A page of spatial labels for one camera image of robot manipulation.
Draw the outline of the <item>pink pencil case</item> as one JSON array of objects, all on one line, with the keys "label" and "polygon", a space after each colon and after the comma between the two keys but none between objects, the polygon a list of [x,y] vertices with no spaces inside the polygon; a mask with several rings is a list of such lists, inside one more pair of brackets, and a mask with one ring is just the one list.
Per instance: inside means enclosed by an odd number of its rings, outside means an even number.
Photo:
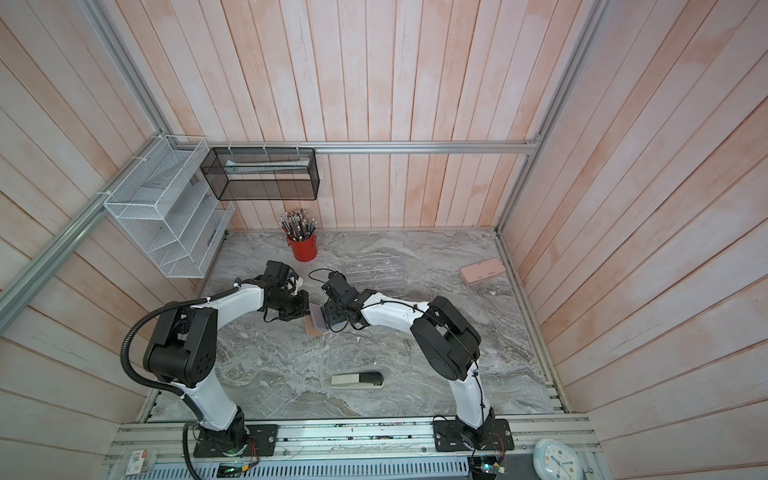
[{"label": "pink pencil case", "polygon": [[486,259],[459,270],[462,281],[468,286],[502,276],[505,273],[506,267],[499,258]]}]

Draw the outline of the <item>small white label box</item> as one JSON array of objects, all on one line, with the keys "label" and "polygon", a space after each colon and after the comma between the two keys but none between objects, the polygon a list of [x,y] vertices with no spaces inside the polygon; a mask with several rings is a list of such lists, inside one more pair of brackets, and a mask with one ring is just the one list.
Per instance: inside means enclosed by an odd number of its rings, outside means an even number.
[{"label": "small white label box", "polygon": [[127,457],[124,471],[126,477],[135,477],[149,474],[156,463],[157,452],[155,449],[134,450]]}]

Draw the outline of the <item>aluminium front rail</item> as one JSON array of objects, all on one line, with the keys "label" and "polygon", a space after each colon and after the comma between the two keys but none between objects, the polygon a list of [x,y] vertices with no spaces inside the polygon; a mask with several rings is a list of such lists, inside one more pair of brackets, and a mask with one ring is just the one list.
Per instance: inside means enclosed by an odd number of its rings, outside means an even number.
[{"label": "aluminium front rail", "polygon": [[485,447],[474,450],[437,434],[438,417],[267,420],[268,434],[240,458],[191,459],[203,479],[499,479],[534,478],[534,449],[559,441],[576,453],[585,479],[610,468],[590,420],[579,414],[512,415]]}]

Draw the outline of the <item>black mesh wall basket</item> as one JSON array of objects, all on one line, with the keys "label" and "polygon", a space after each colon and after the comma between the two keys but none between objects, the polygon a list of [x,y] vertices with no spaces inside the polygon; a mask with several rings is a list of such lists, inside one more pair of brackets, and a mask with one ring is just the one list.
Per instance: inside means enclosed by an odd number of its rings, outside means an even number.
[{"label": "black mesh wall basket", "polygon": [[214,147],[201,171],[223,201],[313,201],[320,186],[311,148]]}]

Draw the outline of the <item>red pencil cup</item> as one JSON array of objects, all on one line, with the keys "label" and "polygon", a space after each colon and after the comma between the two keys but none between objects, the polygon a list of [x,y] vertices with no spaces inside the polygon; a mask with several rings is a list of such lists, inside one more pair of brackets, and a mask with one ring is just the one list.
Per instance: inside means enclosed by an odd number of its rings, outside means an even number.
[{"label": "red pencil cup", "polygon": [[287,245],[290,247],[294,258],[299,262],[310,262],[318,255],[317,236],[311,234],[304,240],[297,241],[291,237],[286,238]]}]

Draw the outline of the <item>clear acrylic tiered organizer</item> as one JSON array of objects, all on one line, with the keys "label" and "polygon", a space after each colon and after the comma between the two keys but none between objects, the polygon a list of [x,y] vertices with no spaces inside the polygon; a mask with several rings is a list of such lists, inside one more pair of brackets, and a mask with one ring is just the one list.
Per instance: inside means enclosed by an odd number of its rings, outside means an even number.
[{"label": "clear acrylic tiered organizer", "polygon": [[375,290],[389,297],[402,297],[407,287],[403,262],[391,255],[374,254],[352,260],[342,273],[358,291]]}]

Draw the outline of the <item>bundle of pencils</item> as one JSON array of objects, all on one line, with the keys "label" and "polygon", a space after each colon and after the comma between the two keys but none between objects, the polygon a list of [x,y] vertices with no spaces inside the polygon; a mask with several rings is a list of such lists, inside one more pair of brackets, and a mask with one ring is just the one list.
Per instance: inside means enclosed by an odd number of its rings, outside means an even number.
[{"label": "bundle of pencils", "polygon": [[293,242],[308,240],[316,230],[316,220],[305,209],[285,212],[279,220],[287,238]]}]

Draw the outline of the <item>beige black stapler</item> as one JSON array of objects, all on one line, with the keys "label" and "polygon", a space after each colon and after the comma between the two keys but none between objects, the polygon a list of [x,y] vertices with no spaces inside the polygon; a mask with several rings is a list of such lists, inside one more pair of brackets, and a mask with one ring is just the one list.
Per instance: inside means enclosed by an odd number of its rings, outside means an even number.
[{"label": "beige black stapler", "polygon": [[339,390],[366,390],[382,388],[384,377],[378,371],[338,374],[331,377],[331,388]]}]

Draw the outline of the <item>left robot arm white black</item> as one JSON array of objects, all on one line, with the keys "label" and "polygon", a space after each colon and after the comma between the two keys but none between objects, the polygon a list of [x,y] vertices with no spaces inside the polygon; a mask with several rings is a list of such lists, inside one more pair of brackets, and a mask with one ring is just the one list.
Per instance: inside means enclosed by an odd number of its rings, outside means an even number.
[{"label": "left robot arm white black", "polygon": [[268,261],[263,274],[237,280],[223,292],[161,313],[144,354],[144,369],[194,413],[200,435],[231,454],[249,432],[244,414],[225,393],[215,371],[218,331],[240,317],[274,312],[281,321],[305,316],[308,293],[289,265]]}]

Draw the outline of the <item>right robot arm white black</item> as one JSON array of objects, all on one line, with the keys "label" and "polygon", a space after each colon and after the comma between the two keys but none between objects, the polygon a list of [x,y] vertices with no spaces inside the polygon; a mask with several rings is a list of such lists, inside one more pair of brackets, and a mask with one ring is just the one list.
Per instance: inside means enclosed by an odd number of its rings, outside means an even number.
[{"label": "right robot arm white black", "polygon": [[320,307],[329,327],[346,323],[355,329],[384,327],[410,335],[429,365],[446,379],[456,404],[463,442],[478,448],[495,419],[480,380],[481,336],[463,314],[442,296],[430,302],[395,299],[381,292],[359,291],[331,270],[322,285],[327,301]]}]

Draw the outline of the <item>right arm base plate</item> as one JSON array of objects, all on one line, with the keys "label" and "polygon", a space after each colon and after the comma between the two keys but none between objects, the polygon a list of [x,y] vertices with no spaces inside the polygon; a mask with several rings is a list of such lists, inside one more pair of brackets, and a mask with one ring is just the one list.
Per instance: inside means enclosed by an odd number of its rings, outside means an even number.
[{"label": "right arm base plate", "polygon": [[473,429],[459,419],[434,419],[432,428],[438,452],[506,452],[515,448],[509,423],[501,418],[489,417],[479,429]]}]

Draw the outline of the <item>white wall clock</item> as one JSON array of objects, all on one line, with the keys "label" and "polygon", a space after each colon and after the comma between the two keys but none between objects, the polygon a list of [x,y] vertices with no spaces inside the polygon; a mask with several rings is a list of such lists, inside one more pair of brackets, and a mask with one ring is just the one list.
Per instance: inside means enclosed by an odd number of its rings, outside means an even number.
[{"label": "white wall clock", "polygon": [[542,480],[582,480],[584,466],[570,446],[554,439],[539,440],[533,451],[533,468]]}]

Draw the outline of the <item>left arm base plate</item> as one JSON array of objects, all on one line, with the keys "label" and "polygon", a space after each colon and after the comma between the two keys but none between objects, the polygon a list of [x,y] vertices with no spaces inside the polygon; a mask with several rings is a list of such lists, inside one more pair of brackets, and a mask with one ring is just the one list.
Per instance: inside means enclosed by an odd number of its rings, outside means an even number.
[{"label": "left arm base plate", "polygon": [[196,458],[270,457],[274,454],[277,433],[277,424],[244,424],[224,431],[202,428],[193,455]]}]

